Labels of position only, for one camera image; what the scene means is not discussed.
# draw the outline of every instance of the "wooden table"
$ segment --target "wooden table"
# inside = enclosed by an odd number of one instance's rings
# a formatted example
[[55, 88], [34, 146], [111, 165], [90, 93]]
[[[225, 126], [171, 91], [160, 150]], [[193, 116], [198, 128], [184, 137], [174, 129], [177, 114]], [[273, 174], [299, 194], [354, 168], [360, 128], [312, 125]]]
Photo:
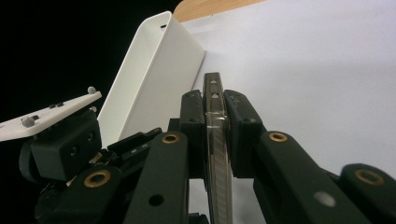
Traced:
[[190, 21], [262, 1], [263, 0], [184, 0], [175, 8], [174, 16], [180, 22]]

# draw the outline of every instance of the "white plastic bracket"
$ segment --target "white plastic bracket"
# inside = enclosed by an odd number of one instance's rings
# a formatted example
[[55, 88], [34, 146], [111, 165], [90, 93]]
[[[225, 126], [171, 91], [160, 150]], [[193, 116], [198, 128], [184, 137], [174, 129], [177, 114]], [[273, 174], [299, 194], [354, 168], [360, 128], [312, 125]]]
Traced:
[[49, 106], [36, 112], [4, 121], [0, 123], [0, 142], [41, 133], [101, 97], [101, 92], [94, 91], [75, 99], [61, 102], [53, 107]]
[[203, 47], [171, 12], [145, 19], [117, 73], [98, 120], [102, 145], [178, 118], [204, 59]]

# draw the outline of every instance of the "white backdrop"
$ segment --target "white backdrop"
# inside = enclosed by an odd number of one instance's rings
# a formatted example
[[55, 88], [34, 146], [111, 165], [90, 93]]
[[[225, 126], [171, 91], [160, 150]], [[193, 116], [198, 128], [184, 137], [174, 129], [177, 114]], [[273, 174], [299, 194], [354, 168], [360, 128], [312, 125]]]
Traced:
[[[292, 135], [335, 174], [366, 163], [396, 177], [396, 1], [267, 0], [182, 23], [267, 130]], [[190, 212], [208, 215], [202, 180]], [[233, 179], [233, 223], [265, 223], [252, 181]]]

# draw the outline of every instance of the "black background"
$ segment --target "black background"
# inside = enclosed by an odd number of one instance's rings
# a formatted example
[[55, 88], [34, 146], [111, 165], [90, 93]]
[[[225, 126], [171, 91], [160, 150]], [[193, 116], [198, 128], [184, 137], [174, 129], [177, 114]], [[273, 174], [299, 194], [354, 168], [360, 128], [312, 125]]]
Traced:
[[[140, 23], [178, 0], [14, 1], [0, 7], [0, 122], [87, 93], [98, 112]], [[19, 170], [27, 138], [0, 143], [2, 219], [33, 223], [41, 186]]]

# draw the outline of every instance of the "screw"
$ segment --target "screw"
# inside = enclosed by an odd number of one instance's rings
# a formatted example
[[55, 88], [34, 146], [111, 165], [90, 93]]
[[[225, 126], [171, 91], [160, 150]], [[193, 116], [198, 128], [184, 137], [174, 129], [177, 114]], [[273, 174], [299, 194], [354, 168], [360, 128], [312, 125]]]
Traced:
[[96, 93], [96, 88], [95, 87], [89, 87], [88, 88], [88, 94], [94, 94]]
[[22, 125], [26, 128], [35, 126], [35, 119], [33, 119], [31, 117], [25, 117], [25, 118], [21, 119], [21, 121], [22, 121]]

